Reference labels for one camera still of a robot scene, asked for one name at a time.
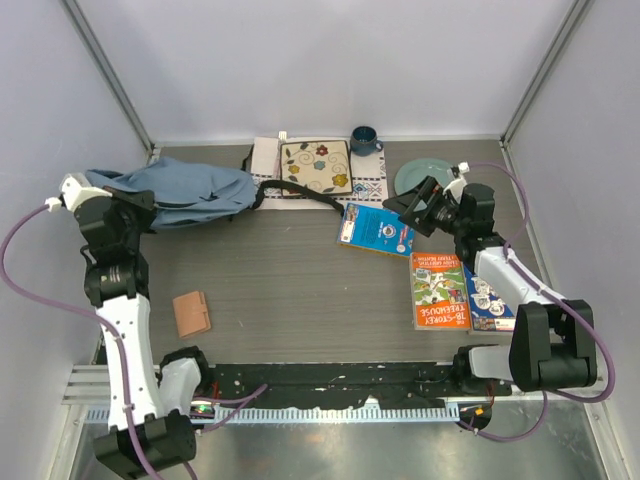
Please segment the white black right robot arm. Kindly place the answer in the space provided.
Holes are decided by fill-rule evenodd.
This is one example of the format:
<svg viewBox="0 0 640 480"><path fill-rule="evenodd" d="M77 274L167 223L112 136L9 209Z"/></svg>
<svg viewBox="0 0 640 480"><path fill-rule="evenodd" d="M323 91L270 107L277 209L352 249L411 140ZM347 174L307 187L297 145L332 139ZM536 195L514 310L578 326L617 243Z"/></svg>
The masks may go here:
<svg viewBox="0 0 640 480"><path fill-rule="evenodd" d="M459 196L428 176L408 192L384 201L402 223L430 236L441 230L454 239L455 254L488 282L515 315L507 346L459 349L451 371L457 391L472 395L488 379L525 392L590 387L597 379L593 311L583 300L567 300L542 284L494 229L494 191L471 183Z"/></svg>

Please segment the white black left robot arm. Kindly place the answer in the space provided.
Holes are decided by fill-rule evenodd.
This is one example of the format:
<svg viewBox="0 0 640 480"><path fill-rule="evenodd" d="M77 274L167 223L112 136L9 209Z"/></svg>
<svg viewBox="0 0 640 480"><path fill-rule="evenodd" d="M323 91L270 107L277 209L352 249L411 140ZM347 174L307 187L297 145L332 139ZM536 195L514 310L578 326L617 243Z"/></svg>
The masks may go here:
<svg viewBox="0 0 640 480"><path fill-rule="evenodd" d="M149 268L140 252L156 216L152 193L84 188L72 211L86 241L84 290L103 323L110 381L109 431L95 440L95 454L123 479L157 479L194 459L191 401L211 391L213 375L196 347L153 363Z"/></svg>

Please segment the light blue fabric backpack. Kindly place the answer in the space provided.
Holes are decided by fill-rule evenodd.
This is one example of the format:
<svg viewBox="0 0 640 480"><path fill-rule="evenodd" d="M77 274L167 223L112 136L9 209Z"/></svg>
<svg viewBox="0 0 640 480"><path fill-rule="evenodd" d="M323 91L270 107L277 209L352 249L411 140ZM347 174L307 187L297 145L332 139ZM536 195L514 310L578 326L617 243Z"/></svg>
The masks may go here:
<svg viewBox="0 0 640 480"><path fill-rule="evenodd" d="M186 163L170 157L128 173L90 169L85 176L92 186L102 189L151 191L157 205L154 230L195 226L256 210L270 189L291 190L328 205L339 214L345 212L345 207L331 195L293 182L265 180L255 184L249 172L238 168Z"/></svg>

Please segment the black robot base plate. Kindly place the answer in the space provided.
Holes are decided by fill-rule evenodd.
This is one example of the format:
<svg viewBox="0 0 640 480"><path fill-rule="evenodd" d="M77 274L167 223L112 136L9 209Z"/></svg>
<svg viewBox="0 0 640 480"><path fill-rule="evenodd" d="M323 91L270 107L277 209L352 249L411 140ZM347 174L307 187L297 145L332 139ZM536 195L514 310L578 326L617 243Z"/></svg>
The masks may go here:
<svg viewBox="0 0 640 480"><path fill-rule="evenodd" d="M452 365L436 362L217 364L200 391L231 400L262 385L267 389L252 408L358 409L373 398L385 410L409 409L441 407L446 397L511 394L498 380L464 380Z"/></svg>

